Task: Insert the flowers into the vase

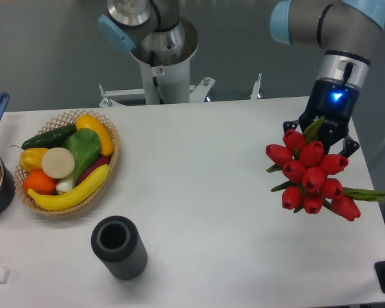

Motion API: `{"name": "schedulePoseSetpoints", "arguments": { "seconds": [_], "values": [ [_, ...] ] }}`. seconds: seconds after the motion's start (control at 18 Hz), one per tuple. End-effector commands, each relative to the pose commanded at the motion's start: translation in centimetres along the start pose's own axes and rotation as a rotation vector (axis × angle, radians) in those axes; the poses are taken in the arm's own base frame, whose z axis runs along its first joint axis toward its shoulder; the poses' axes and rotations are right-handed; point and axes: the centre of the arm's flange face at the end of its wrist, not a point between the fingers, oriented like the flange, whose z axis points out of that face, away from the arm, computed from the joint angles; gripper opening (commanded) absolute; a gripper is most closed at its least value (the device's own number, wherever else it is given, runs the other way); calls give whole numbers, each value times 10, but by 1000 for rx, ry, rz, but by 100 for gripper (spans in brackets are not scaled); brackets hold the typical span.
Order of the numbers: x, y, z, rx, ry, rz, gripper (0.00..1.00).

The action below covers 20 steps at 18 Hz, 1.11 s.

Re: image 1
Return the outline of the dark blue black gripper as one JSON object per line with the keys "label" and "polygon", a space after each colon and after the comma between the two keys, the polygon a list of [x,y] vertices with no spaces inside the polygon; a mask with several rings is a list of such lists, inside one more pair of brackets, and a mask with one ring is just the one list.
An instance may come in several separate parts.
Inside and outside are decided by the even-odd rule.
{"label": "dark blue black gripper", "polygon": [[299,120],[284,121],[283,130],[284,132],[296,130],[300,125],[304,132],[310,124],[323,117],[324,122],[318,130],[318,140],[328,151],[331,146],[343,139],[343,147],[338,155],[349,158],[359,149],[359,143],[348,135],[349,121],[357,99],[358,90],[354,88],[331,81],[317,80]]}

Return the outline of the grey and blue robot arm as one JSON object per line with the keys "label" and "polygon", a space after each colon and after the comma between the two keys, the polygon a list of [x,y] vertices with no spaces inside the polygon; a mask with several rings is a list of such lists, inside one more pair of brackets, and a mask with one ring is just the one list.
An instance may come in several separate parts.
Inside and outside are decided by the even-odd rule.
{"label": "grey and blue robot arm", "polygon": [[[318,46],[325,56],[304,112],[284,129],[306,131],[320,117],[317,137],[329,150],[342,141],[342,156],[358,142],[349,121],[385,26],[385,1],[281,1],[270,21],[271,37],[283,44]],[[190,103],[205,99],[203,85],[190,88],[190,60],[198,33],[180,15],[178,1],[109,1],[98,19],[103,36],[138,61],[146,103]]]}

